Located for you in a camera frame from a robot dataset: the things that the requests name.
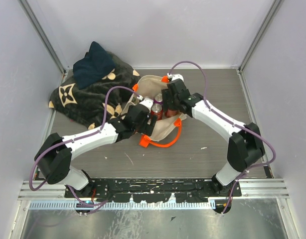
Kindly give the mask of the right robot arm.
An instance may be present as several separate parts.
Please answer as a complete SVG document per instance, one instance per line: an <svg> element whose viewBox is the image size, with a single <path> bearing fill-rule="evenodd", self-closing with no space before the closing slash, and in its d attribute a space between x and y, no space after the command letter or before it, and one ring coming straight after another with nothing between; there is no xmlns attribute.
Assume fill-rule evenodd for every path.
<svg viewBox="0 0 306 239"><path fill-rule="evenodd" d="M211 179L217 196L224 196L230 184L265 154L259 127L234 120L212 106L199 93L191 94L183 80L175 79L162 90L163 106L199 120L222 136L228 143L227 162Z"/></svg>

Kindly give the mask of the beige canvas tote bag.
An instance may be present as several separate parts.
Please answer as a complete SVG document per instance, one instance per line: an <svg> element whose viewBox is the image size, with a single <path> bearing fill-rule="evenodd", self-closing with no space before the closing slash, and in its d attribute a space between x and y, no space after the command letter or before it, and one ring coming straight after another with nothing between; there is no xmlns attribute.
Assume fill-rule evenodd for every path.
<svg viewBox="0 0 306 239"><path fill-rule="evenodd" d="M133 91L151 99L151 114L157 117L152 134L150 136L146 133L142 134L139 142L142 147L148 147L151 144L160 148L168 148L180 138L182 122L186 119L186 115L162 106L166 102L166 99L162 96L162 91L167 88L167 83L167 76L146 75L141 77L138 83L133 86ZM175 138L168 143L162 144L161 141L174 129L177 130Z"/></svg>

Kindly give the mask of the purple soda can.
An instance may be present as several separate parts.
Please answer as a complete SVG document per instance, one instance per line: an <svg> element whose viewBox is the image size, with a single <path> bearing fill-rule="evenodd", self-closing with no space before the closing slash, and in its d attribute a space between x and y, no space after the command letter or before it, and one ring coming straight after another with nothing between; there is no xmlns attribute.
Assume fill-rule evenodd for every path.
<svg viewBox="0 0 306 239"><path fill-rule="evenodd" d="M158 104L158 105L163 105L163 98L162 98L162 93L158 93L154 96L153 98L153 102L154 104Z"/></svg>

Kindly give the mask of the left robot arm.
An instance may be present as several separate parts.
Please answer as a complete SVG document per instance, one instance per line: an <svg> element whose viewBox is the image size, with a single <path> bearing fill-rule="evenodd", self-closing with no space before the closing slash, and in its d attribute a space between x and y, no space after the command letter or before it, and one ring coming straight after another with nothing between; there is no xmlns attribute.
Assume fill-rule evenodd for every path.
<svg viewBox="0 0 306 239"><path fill-rule="evenodd" d="M87 151L128 139L135 133L151 135L156 121L157 116L151 114L149 108L138 104L103 127L64 137L53 133L37 153L35 167L49 185L62 183L81 197L89 197L95 188L94 182L84 170L71 166L71 161Z"/></svg>

